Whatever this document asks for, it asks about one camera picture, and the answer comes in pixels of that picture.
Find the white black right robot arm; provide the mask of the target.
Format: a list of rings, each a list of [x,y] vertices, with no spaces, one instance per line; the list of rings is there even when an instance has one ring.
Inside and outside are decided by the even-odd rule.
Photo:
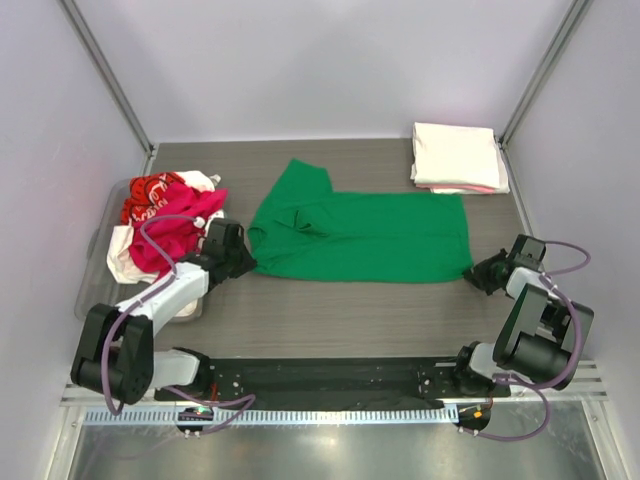
[[[474,288],[488,296],[502,290],[514,304],[495,342],[459,351],[450,379],[460,394],[481,396],[517,380],[561,391],[573,380],[594,312],[563,297],[543,270],[550,244],[520,234],[509,251],[464,271]]]

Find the clear plastic bin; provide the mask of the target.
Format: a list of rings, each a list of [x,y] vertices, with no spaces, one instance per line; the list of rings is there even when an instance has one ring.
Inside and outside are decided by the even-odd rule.
[[[208,177],[200,171],[175,172],[185,185],[200,192],[214,191],[220,177]],[[133,263],[128,251],[134,228],[120,224],[124,200],[129,196],[129,182],[123,180],[112,188],[87,254],[87,265],[75,306],[78,319],[83,319],[96,303],[118,302],[154,283],[159,273],[147,274]]]

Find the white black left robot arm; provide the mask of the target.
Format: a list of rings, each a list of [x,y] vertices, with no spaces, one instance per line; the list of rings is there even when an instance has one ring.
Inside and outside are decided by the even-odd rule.
[[[184,348],[158,352],[155,337],[185,306],[257,266],[242,225],[227,218],[211,221],[199,251],[179,261],[160,255],[169,271],[156,283],[116,305],[89,309],[72,362],[71,381],[101,394],[114,415],[150,389],[192,401],[211,391],[207,356]]]

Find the green t shirt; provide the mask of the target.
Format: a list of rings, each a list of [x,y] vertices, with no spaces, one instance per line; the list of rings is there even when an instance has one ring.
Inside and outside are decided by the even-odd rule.
[[[444,283],[472,265],[459,196],[336,191],[293,159],[247,235],[257,272],[323,282]]]

